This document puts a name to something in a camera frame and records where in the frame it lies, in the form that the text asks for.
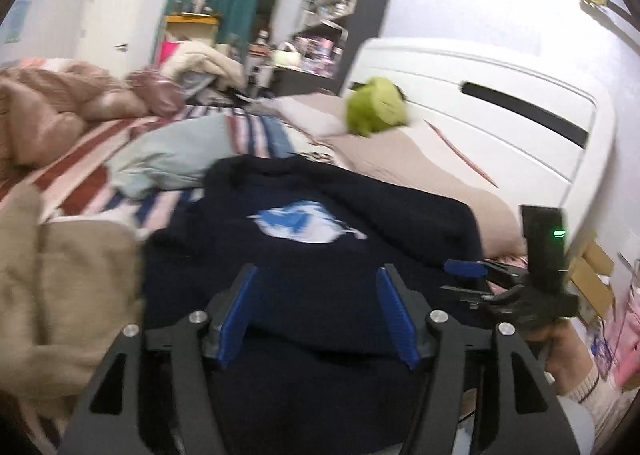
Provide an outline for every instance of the white headboard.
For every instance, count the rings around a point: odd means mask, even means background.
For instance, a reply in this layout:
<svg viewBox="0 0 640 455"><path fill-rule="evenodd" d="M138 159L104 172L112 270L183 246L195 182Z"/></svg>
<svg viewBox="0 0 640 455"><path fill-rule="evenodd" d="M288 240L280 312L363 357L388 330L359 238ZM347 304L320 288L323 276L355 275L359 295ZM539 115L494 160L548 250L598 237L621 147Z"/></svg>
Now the white headboard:
<svg viewBox="0 0 640 455"><path fill-rule="evenodd" d="M411 120L437 126L517 204L561 206L569 240L609 159L615 112L606 89L577 70L458 40L365 42L347 76L384 76Z"/></svg>

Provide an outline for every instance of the graphic print on sweatshirt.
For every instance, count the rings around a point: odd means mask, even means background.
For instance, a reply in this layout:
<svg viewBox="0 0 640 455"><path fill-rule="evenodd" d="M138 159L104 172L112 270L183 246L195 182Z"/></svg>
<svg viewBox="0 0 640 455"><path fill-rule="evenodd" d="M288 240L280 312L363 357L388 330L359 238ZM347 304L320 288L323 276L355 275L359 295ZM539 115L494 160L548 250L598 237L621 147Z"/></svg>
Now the graphic print on sweatshirt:
<svg viewBox="0 0 640 455"><path fill-rule="evenodd" d="M288 206L258 211L250 215L264 234L306 244L328 244L345 233L359 240L367 236L336 219L322 204L303 200Z"/></svg>

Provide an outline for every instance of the green pillow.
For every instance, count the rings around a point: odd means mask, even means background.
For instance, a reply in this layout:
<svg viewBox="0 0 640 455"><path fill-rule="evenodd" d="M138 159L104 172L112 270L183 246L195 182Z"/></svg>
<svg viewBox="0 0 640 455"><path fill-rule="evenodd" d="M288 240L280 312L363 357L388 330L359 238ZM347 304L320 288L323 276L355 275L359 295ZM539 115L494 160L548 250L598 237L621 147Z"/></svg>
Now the green pillow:
<svg viewBox="0 0 640 455"><path fill-rule="evenodd" d="M391 80L373 77L347 100L347 128L369 137L371 132L406 124L406 107Z"/></svg>

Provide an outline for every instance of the white door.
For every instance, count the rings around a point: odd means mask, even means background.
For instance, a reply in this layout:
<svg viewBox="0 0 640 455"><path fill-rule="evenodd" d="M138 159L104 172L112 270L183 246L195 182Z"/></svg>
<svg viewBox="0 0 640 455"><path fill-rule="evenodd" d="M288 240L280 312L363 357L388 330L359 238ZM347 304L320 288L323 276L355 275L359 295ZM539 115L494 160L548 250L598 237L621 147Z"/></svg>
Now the white door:
<svg viewBox="0 0 640 455"><path fill-rule="evenodd" d="M142 0L89 1L77 58L109 70L112 76L126 76L130 72L127 50L141 5Z"/></svg>

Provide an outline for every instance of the striped bedsheet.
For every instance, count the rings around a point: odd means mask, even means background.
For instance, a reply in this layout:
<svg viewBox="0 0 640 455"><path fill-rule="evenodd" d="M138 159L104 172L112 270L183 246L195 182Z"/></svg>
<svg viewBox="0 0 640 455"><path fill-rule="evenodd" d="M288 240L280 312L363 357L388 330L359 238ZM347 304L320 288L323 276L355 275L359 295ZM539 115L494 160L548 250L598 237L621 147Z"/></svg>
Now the striped bedsheet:
<svg viewBox="0 0 640 455"><path fill-rule="evenodd" d="M26 176L28 182L42 191L42 219L54 214L93 215L122 207L135 216L142 229L155 231L165 227L174 210L199 199L202 189L156 191L143 200L127 199L110 186L104 162L130 142L134 127L150 123L167 125L218 110L231 118L230 128L234 129L231 133L240 154L283 158L296 153L289 139L292 129L273 117L246 114L242 109L187 106L170 118L150 116L104 122L85 134L61 159ZM299 136L295 136L293 141L299 142ZM304 153L305 143L297 144L300 152ZM10 179L0 186L0 208L8 192L21 179Z"/></svg>

